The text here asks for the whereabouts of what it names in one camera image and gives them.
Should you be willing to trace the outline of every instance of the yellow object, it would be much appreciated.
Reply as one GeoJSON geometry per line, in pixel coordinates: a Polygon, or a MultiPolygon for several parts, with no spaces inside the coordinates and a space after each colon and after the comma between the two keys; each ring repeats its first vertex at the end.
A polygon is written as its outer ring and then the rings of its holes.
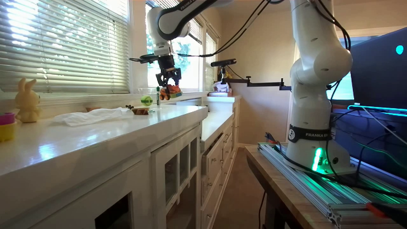
{"type": "Polygon", "coordinates": [[[0,143],[10,141],[15,135],[15,122],[8,125],[0,125],[0,143]]]}
{"type": "Polygon", "coordinates": [[[19,112],[18,119],[23,124],[37,122],[40,119],[40,97],[33,91],[36,80],[26,82],[23,78],[18,84],[18,94],[15,96],[15,102],[18,105],[19,112]]]}

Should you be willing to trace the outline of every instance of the windowsill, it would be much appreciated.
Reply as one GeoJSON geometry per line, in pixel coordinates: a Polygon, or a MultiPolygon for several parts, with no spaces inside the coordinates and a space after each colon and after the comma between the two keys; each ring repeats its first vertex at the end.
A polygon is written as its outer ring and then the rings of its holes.
{"type": "MultiPolygon", "coordinates": [[[[17,93],[0,94],[0,112],[17,112],[14,102],[17,93]]],[[[37,93],[41,97],[41,119],[50,119],[61,113],[85,111],[85,107],[125,107],[126,105],[141,106],[141,97],[145,94],[75,94],[75,93],[37,93]]],[[[202,98],[204,93],[183,93],[182,97],[162,101],[162,103],[174,103],[187,99],[202,98]]]]}

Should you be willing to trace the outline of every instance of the green light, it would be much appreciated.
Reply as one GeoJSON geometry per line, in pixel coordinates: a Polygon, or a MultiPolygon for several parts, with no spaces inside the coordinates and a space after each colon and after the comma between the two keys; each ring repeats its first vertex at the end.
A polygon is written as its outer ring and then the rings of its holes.
{"type": "Polygon", "coordinates": [[[403,54],[405,54],[405,46],[398,45],[398,46],[396,47],[396,54],[397,54],[398,56],[403,55],[403,54]]]}
{"type": "Polygon", "coordinates": [[[318,169],[322,152],[323,152],[322,148],[316,149],[314,163],[313,163],[313,168],[312,168],[313,171],[318,169]]]}

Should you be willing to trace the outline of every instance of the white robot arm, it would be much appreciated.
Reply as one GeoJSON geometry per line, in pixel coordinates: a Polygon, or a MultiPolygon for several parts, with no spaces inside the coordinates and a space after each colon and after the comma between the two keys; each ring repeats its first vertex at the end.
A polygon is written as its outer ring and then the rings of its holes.
{"type": "Polygon", "coordinates": [[[157,7],[149,12],[148,31],[154,42],[154,55],[141,56],[141,61],[153,63],[158,60],[160,73],[157,74],[157,80],[159,85],[167,87],[169,79],[173,79],[178,85],[181,79],[181,70],[174,68],[169,41],[187,36],[190,21],[202,10],[228,1],[230,0],[183,0],[173,8],[157,7]]]}
{"type": "MultiPolygon", "coordinates": [[[[148,24],[155,43],[154,56],[164,75],[164,83],[159,80],[160,85],[165,85],[167,80],[177,74],[181,78],[181,73],[173,71],[174,60],[168,41],[187,35],[186,24],[202,10],[225,1],[229,0],[183,0],[174,8],[154,8],[149,12],[148,24]]],[[[279,4],[282,0],[265,1],[279,4]]],[[[346,173],[350,168],[349,154],[331,140],[331,105],[326,87],[341,80],[350,71],[351,55],[340,45],[335,26],[328,22],[332,0],[290,0],[290,4],[294,40],[300,59],[291,69],[293,110],[286,160],[296,168],[346,173]]]]}
{"type": "Polygon", "coordinates": [[[288,164],[294,167],[342,174],[354,169],[349,154],[331,139],[331,103],[326,91],[350,71],[352,59],[338,42],[332,22],[317,12],[323,8],[332,12],[332,0],[291,0],[300,59],[291,68],[293,107],[286,157],[288,164]]]}

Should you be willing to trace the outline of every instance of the wall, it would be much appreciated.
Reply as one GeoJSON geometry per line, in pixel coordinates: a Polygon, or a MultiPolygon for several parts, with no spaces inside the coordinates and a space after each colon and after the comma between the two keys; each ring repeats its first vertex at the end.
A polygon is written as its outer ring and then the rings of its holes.
{"type": "MultiPolygon", "coordinates": [[[[258,1],[248,4],[247,10],[230,5],[228,14],[221,14],[224,43],[248,18],[258,1]]],[[[401,0],[337,0],[335,13],[352,36],[382,35],[407,26],[407,1],[401,0]]],[[[221,59],[237,59],[233,70],[239,75],[251,75],[252,82],[279,82],[284,78],[290,84],[290,66],[294,63],[295,46],[291,38],[291,18],[288,8],[266,10],[248,29],[241,41],[221,55],[221,59]]],[[[256,144],[263,141],[270,131],[285,141],[290,93],[276,88],[247,88],[233,84],[235,94],[242,96],[241,135],[238,141],[256,144]]]]}

